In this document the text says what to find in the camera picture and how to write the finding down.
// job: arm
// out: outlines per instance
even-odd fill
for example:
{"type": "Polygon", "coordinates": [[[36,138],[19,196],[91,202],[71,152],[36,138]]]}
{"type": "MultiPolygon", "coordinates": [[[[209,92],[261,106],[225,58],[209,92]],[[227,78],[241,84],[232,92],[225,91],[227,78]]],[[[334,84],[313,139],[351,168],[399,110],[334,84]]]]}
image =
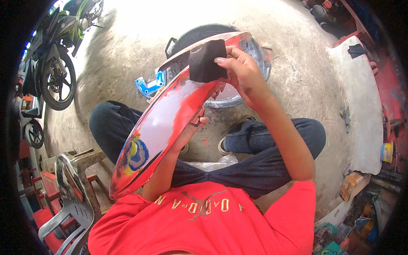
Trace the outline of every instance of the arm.
{"type": "Polygon", "coordinates": [[[229,46],[226,49],[231,58],[216,58],[214,62],[228,70],[229,83],[265,123],[292,180],[314,181],[315,163],[312,154],[268,89],[257,64],[251,56],[235,47],[229,46]]]}
{"type": "Polygon", "coordinates": [[[174,168],[176,167],[180,150],[188,143],[191,137],[207,123],[208,118],[201,117],[200,125],[198,127],[193,125],[186,126],[164,158],[160,161],[150,180],[143,186],[143,198],[154,202],[161,194],[170,189],[174,168]]]}

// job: knee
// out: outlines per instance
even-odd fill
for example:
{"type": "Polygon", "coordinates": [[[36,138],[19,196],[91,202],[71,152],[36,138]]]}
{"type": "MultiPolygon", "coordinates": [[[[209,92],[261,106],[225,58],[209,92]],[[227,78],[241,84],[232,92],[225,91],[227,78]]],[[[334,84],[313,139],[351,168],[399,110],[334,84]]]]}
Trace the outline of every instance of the knee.
{"type": "Polygon", "coordinates": [[[316,159],[326,144],[326,131],[317,120],[308,120],[307,129],[309,135],[306,136],[305,142],[312,153],[313,159],[316,159]]]}
{"type": "Polygon", "coordinates": [[[104,125],[106,120],[111,119],[114,114],[115,105],[110,101],[105,101],[99,103],[92,110],[91,116],[89,117],[89,129],[91,133],[95,136],[95,132],[104,125]]]}

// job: cardboard box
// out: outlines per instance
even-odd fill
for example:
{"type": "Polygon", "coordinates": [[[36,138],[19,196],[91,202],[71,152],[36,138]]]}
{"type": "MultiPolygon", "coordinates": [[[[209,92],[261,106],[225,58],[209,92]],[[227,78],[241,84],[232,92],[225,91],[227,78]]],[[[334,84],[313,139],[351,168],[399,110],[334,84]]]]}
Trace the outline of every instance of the cardboard box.
{"type": "Polygon", "coordinates": [[[360,191],[369,184],[371,174],[351,173],[344,178],[343,185],[341,186],[340,196],[344,201],[353,199],[360,191]]]}

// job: person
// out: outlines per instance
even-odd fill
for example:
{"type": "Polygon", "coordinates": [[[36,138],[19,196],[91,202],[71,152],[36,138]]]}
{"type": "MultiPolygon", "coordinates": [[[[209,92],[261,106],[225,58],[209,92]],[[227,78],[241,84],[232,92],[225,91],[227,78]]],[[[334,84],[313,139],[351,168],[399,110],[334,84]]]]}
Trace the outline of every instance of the person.
{"type": "MultiPolygon", "coordinates": [[[[290,119],[255,61],[235,47],[214,61],[263,122],[246,118],[225,136],[223,152],[253,157],[211,172],[178,160],[198,127],[188,125],[157,166],[142,194],[120,198],[92,227],[91,254],[311,254],[316,204],[315,163],[325,143],[316,120],[290,119]],[[253,200],[289,181],[292,187],[264,215],[253,200]]],[[[90,130],[115,163],[142,112],[107,101],[93,110],[90,130]]]]}

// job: shoe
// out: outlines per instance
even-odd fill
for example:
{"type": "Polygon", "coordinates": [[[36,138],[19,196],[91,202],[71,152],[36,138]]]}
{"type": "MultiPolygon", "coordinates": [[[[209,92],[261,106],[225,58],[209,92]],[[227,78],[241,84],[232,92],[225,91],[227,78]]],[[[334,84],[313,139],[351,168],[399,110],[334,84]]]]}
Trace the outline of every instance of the shoe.
{"type": "Polygon", "coordinates": [[[184,145],[184,147],[180,150],[179,155],[184,154],[188,151],[188,143],[184,145]]]}
{"type": "MultiPolygon", "coordinates": [[[[241,123],[241,122],[244,122],[244,121],[247,121],[247,120],[257,120],[256,118],[255,118],[255,116],[253,116],[253,115],[245,115],[244,117],[242,117],[239,121],[238,121],[238,123],[237,124],[239,124],[239,123],[241,123]]],[[[231,151],[226,151],[225,149],[224,149],[224,146],[223,146],[223,141],[225,140],[225,137],[223,137],[221,140],[220,140],[220,142],[218,143],[218,151],[223,155],[223,156],[227,156],[228,154],[230,154],[230,153],[232,153],[231,151]]]]}

